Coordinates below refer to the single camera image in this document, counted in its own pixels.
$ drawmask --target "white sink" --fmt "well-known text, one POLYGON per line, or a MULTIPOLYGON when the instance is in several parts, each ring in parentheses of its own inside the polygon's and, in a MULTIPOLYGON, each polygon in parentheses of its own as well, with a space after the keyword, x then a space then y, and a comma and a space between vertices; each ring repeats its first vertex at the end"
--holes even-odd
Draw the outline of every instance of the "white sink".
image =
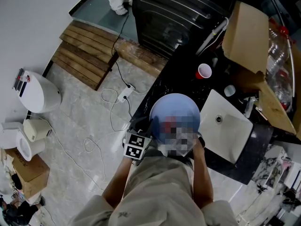
POLYGON ((234 164, 252 128, 253 124, 238 109, 215 90, 210 91, 198 129, 207 149, 234 164))

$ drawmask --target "hand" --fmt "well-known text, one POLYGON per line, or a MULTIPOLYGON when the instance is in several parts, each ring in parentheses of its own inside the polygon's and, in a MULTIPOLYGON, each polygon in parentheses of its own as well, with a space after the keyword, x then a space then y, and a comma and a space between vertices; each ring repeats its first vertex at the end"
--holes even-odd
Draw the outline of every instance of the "hand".
POLYGON ((197 158, 203 158, 205 151, 199 139, 196 140, 195 145, 193 146, 193 156, 197 158))
POLYGON ((133 162, 133 158, 127 157, 127 156, 123 156, 121 163, 123 164, 132 164, 133 162))

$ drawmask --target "red cup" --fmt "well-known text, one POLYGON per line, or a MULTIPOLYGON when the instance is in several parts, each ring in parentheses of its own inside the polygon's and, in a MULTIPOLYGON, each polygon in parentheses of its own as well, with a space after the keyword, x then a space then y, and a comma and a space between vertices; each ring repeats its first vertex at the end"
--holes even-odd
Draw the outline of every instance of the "red cup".
POLYGON ((200 64, 198 66, 198 71, 196 72, 196 78, 201 79, 207 79, 212 75, 212 69, 207 64, 200 64))

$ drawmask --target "marble floor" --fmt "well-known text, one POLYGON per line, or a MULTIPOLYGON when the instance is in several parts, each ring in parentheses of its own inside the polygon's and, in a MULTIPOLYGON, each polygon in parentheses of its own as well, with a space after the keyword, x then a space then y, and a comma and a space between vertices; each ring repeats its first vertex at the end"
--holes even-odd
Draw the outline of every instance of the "marble floor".
MULTIPOLYGON (((154 77, 127 61, 119 58, 118 62, 124 80, 132 84, 137 91, 147 91, 155 81, 154 77)), ((40 153, 41 158, 50 167, 48 185, 42 191, 42 195, 47 202, 46 209, 55 224, 65 226, 94 194, 102 194, 112 178, 123 155, 121 140, 125 133, 125 131, 113 132, 112 127, 115 130, 122 130, 128 124, 130 115, 126 102, 114 105, 111 110, 111 127, 112 104, 104 102, 101 98, 103 89, 114 89, 120 93, 125 88, 116 65, 98 91, 93 91, 55 64, 47 78, 61 91, 62 104, 59 109, 39 116, 49 121, 65 151, 98 185, 96 186, 64 153, 52 133, 47 138, 46 150, 40 153), (90 138, 94 142, 99 141, 101 154, 98 148, 92 153, 85 152, 85 138, 90 138)), ((132 114, 144 96, 145 94, 136 93, 129 96, 132 114)), ((105 90, 103 98, 114 102, 116 94, 105 90)), ((91 141, 86 142, 86 150, 92 151, 94 147, 91 141)), ((240 225, 245 225, 240 214, 245 221, 252 220, 251 226, 259 225, 269 215, 269 211, 273 210, 267 210, 268 203, 279 200, 273 194, 262 194, 250 206, 258 195, 255 184, 250 182, 248 186, 242 185, 213 170, 209 172, 214 187, 214 199, 229 201, 240 225)), ((37 217, 45 226, 54 225, 44 208, 37 217)))

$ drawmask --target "beige shirt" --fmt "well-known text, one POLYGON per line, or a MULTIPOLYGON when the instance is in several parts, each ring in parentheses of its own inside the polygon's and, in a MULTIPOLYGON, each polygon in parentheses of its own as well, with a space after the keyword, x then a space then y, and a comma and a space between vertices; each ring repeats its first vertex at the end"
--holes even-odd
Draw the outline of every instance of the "beige shirt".
POLYGON ((227 201, 200 210, 192 199, 186 166, 167 157, 147 157, 127 182, 114 210, 95 195, 71 226, 237 226, 227 201))

